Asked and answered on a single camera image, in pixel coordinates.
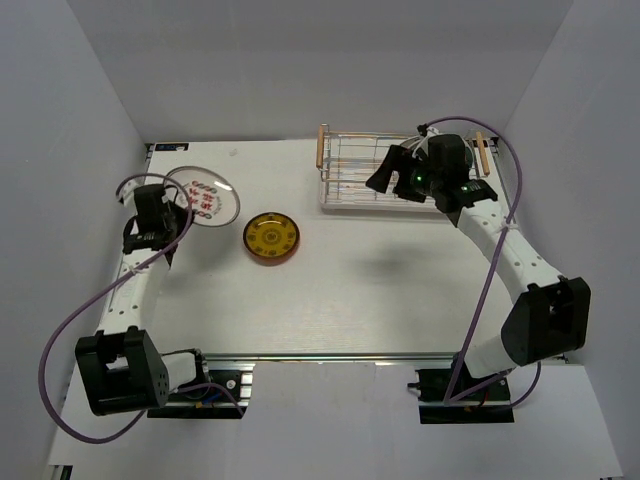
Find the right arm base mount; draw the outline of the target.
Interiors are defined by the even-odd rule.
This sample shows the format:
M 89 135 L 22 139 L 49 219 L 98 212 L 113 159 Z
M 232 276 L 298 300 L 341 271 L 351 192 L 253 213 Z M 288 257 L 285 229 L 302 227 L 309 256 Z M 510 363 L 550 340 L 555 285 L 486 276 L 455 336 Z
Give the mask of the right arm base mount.
M 421 368 L 407 390 L 418 399 L 422 425 L 489 425 L 514 422 L 505 374 L 473 378 L 463 365 L 452 382 L 457 357 L 446 368 Z

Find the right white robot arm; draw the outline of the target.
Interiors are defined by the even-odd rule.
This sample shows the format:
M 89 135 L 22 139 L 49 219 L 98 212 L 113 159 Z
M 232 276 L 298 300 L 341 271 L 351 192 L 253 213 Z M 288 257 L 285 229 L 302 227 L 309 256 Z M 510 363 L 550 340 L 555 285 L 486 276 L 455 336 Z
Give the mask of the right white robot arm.
M 591 289 L 551 266 L 511 222 L 497 192 L 472 178 L 471 150 L 457 134 L 421 138 L 415 148 L 389 147 L 367 188 L 414 203 L 433 199 L 437 210 L 481 251 L 488 277 L 499 278 L 512 309 L 497 334 L 477 345 L 464 342 L 453 390 L 472 399 L 488 377 L 581 349 L 586 343 Z

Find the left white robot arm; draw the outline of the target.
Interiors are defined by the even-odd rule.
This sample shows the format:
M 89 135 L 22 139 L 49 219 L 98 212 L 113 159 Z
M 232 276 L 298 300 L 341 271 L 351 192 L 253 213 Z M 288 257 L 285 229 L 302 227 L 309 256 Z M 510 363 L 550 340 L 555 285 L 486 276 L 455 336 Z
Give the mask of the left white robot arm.
M 95 334 L 75 347 L 89 406 L 98 416 L 161 408 L 178 389 L 199 399 L 211 387 L 200 350 L 162 354 L 148 332 L 177 250 L 173 241 L 189 224 L 187 211 L 160 183 L 136 188 L 133 201 L 136 215 L 123 232 L 121 262 L 121 274 L 131 278 L 114 289 Z

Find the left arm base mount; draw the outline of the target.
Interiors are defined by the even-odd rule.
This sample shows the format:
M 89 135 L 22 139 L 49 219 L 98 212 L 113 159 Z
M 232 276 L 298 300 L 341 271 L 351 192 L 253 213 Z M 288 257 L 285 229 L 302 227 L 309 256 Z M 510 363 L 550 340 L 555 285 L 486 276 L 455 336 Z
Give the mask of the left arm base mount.
M 251 397 L 254 363 L 196 354 L 196 377 L 149 410 L 149 419 L 239 420 Z

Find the white plate red lettering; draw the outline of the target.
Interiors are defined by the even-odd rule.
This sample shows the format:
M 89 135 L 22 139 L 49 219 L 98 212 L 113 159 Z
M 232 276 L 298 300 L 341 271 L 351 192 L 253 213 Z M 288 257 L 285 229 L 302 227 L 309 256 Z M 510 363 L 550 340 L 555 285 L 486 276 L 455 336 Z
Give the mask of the white plate red lettering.
M 179 182 L 188 193 L 188 198 L 177 190 L 173 182 L 171 194 L 176 205 L 186 209 L 191 202 L 194 223 L 203 227 L 223 227 L 233 223 L 240 213 L 240 199 L 234 187 L 217 173 L 198 166 L 184 166 L 171 170 L 167 176 Z

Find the yellow patterned plate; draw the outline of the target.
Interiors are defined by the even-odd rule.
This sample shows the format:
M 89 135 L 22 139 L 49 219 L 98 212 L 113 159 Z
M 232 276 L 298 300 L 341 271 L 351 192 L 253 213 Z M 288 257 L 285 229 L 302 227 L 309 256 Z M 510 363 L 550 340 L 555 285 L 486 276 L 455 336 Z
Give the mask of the yellow patterned plate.
M 279 212 L 264 212 L 248 221 L 242 240 L 244 247 L 259 255 L 276 256 L 300 243 L 301 233 L 291 217 Z

